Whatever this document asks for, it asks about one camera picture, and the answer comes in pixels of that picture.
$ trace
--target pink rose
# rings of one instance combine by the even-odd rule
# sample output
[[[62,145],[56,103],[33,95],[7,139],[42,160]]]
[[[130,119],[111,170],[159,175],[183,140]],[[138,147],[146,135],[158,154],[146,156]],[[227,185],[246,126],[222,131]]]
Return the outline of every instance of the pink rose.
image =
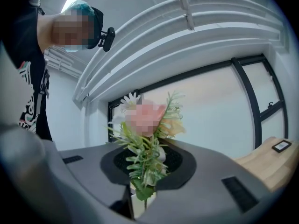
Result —
[[[157,105],[151,100],[142,100],[135,110],[128,110],[126,124],[138,135],[150,137],[155,132],[166,110],[166,105]]]

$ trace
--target person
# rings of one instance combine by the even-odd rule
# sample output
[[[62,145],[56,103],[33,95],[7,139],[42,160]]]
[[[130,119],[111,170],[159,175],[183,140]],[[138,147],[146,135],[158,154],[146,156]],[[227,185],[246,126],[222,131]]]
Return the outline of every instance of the person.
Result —
[[[56,15],[41,15],[41,11],[32,0],[25,2],[14,20],[6,23],[2,40],[16,69],[34,90],[19,125],[52,141],[46,115],[50,75],[43,53],[54,45],[69,52],[94,48],[101,37],[103,13],[85,2]]]

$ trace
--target black cap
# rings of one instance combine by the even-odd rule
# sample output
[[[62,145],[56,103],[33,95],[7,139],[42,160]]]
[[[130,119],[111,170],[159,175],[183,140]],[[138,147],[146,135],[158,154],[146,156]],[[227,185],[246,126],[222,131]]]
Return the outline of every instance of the black cap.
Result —
[[[87,49],[95,48],[98,45],[101,39],[101,32],[103,29],[104,14],[100,10],[94,7],[92,7],[92,9],[94,10],[94,14],[95,14],[94,33],[93,33],[94,38],[89,41]]]

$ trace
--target wooden surface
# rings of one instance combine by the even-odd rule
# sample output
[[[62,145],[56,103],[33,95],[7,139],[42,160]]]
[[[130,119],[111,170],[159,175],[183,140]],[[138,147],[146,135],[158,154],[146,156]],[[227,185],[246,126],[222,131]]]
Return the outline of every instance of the wooden surface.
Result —
[[[263,181],[270,191],[275,191],[289,182],[299,160],[297,142],[286,140],[292,145],[280,153],[272,149],[273,145],[282,140],[270,137],[252,153],[234,161]]]

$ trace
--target black window frame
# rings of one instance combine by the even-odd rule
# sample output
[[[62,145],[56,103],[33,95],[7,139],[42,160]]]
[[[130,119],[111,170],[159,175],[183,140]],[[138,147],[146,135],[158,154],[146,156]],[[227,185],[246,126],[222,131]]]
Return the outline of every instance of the black window frame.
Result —
[[[279,101],[276,102],[273,105],[269,105],[268,109],[266,109],[263,112],[260,112],[258,102],[256,95],[254,93],[253,87],[250,83],[250,80],[248,76],[246,75],[245,70],[243,69],[243,66],[256,64],[256,63],[263,63],[265,69],[267,72],[272,76],[273,83],[275,85]],[[243,87],[245,88],[245,91],[248,95],[251,112],[253,116],[253,123],[254,123],[254,131],[255,131],[255,148],[258,148],[262,144],[262,121],[276,113],[279,109],[283,109],[284,114],[284,138],[288,138],[288,116],[287,116],[287,109],[285,105],[285,98],[281,89],[281,86],[279,84],[279,81],[275,75],[275,72],[273,68],[271,67],[270,63],[268,62],[267,58],[264,56],[264,54],[256,55],[256,56],[246,56],[246,57],[240,57],[235,58],[233,57],[231,60],[219,62],[211,65],[206,65],[203,67],[199,67],[190,71],[183,72],[181,74],[166,78],[164,80],[161,80],[159,82],[147,85],[141,89],[136,89],[133,92],[136,92],[137,95],[143,94],[145,92],[154,90],[156,88],[165,86],[167,84],[171,84],[183,79],[187,79],[199,74],[203,74],[209,71],[221,69],[224,67],[232,66],[234,67],[236,73],[238,74],[240,82],[242,82]],[[112,120],[113,117],[113,109],[120,105],[121,99],[123,99],[123,96],[108,103],[108,122]],[[108,142],[116,141],[115,138],[111,136],[112,132],[108,130]]]

